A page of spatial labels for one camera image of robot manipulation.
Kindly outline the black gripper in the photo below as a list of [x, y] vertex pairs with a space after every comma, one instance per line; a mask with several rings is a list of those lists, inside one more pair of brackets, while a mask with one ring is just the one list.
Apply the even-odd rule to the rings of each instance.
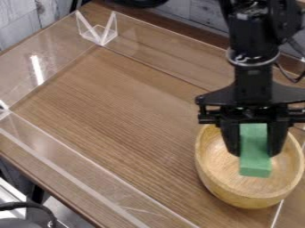
[[227, 151], [239, 156], [239, 124], [268, 123], [267, 155], [276, 156], [287, 137], [289, 125], [305, 123], [305, 109], [290, 108], [305, 102], [305, 88], [279, 84], [270, 64], [258, 68], [234, 67], [234, 82], [198, 95], [200, 124], [220, 125]]

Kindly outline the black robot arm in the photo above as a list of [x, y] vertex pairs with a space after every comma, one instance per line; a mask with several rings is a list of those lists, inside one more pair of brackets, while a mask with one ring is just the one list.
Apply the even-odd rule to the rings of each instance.
[[266, 154], [280, 153], [289, 128], [305, 122], [305, 88], [272, 79], [278, 47], [301, 31], [303, 11], [295, 0], [219, 0], [228, 27], [226, 58], [234, 66], [234, 82], [195, 97], [198, 121], [220, 128], [226, 148], [242, 154], [242, 125], [266, 125]]

